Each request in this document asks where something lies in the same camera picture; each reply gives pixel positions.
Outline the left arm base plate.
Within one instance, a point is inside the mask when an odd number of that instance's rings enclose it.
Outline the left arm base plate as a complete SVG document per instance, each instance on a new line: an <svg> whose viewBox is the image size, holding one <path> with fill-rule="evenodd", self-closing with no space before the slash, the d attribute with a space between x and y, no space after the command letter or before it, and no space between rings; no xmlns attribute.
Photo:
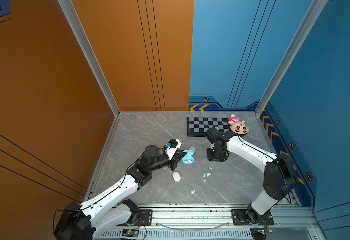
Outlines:
<svg viewBox="0 0 350 240"><path fill-rule="evenodd" d="M139 226L140 223L142 223L146 227L151 226L152 214L153 214L153 210L151 210L151 209L139 210L139 213L138 213L136 219L134 218L133 222L128 221L127 223L118 225L118 227L121 227L121 226Z"/></svg>

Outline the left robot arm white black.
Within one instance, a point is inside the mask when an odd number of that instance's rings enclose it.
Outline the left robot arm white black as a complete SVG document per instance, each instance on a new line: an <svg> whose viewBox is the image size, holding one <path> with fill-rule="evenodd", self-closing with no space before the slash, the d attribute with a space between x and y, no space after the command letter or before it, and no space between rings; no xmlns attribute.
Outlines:
<svg viewBox="0 0 350 240"><path fill-rule="evenodd" d="M58 240L94 240L118 225L138 223L139 207L128 196L137 192L162 168L175 170L187 152L172 139L162 149L150 145L126 170L124 176L99 195L80 204L67 205L53 234Z"/></svg>

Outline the blue earbud case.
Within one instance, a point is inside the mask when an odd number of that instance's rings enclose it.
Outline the blue earbud case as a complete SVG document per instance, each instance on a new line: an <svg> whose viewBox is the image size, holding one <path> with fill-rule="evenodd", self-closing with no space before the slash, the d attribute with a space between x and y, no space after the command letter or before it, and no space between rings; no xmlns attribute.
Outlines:
<svg viewBox="0 0 350 240"><path fill-rule="evenodd" d="M184 150L184 153L186 153L186 155L182 158L183 163L186 165L194 163L195 159L194 159L193 155L194 155L195 151Z"/></svg>

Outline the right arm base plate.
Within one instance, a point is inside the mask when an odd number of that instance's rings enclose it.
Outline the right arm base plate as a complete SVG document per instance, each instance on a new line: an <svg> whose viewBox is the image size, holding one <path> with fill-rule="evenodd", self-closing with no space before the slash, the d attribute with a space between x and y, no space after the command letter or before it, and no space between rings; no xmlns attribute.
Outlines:
<svg viewBox="0 0 350 240"><path fill-rule="evenodd" d="M233 209L231 215L235 226L273 226L275 224L270 210L259 215L253 210Z"/></svg>

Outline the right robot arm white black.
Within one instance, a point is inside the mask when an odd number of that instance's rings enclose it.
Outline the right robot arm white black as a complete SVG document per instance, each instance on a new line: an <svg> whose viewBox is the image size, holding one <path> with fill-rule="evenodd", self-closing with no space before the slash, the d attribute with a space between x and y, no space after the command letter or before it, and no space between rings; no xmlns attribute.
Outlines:
<svg viewBox="0 0 350 240"><path fill-rule="evenodd" d="M212 127L207 131L206 137L212 144L207 148L207 158L210 162L225 162L230 154L235 154L262 171L264 174L262 191L248 205L246 212L236 215L236 218L250 225L264 224L271 215L271 208L299 183L290 157L263 150L232 131L221 133Z"/></svg>

